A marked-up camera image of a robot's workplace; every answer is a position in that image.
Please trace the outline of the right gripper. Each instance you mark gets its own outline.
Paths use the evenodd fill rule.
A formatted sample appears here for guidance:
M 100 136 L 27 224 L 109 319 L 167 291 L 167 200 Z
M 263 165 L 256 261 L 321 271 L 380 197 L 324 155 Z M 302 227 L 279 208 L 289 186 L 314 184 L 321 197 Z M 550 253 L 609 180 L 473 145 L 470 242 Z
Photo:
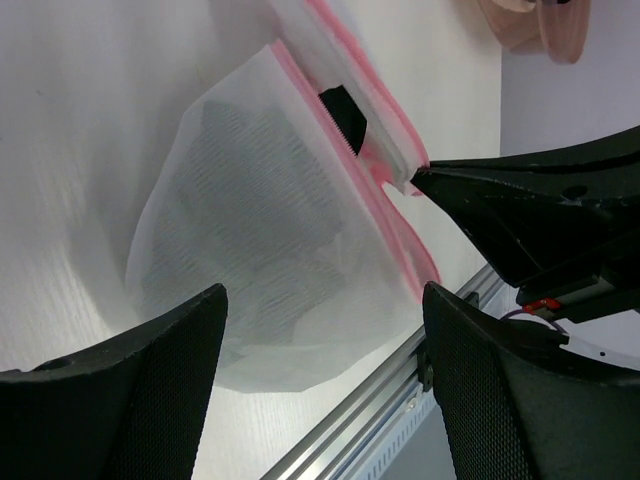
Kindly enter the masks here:
M 548 320 L 639 308 L 639 128 L 579 145 L 437 161 L 412 184 Z M 639 373 L 565 350 L 430 282 L 433 389 L 459 479 L 636 479 Z

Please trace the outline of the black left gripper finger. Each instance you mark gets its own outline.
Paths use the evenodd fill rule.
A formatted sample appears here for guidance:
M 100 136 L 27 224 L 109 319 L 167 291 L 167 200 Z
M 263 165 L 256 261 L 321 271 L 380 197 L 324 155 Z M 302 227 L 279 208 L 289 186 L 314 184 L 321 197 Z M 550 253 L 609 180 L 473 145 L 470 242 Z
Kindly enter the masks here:
M 2 478 L 190 478 L 227 313 L 217 284 L 94 346 L 2 372 Z

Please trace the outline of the white mesh laundry bag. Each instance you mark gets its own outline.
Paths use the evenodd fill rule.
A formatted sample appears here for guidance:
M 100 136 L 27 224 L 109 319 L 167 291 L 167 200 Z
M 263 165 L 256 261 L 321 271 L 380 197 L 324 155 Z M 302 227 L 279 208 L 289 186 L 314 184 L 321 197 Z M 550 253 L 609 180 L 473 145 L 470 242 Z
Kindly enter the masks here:
M 126 290 L 145 319 L 220 283 L 216 379 L 243 393 L 329 381 L 420 316 L 438 279 L 385 193 L 429 163 L 335 1 L 274 1 L 277 39 L 184 113 L 132 241 Z M 319 94 L 367 120 L 355 155 Z

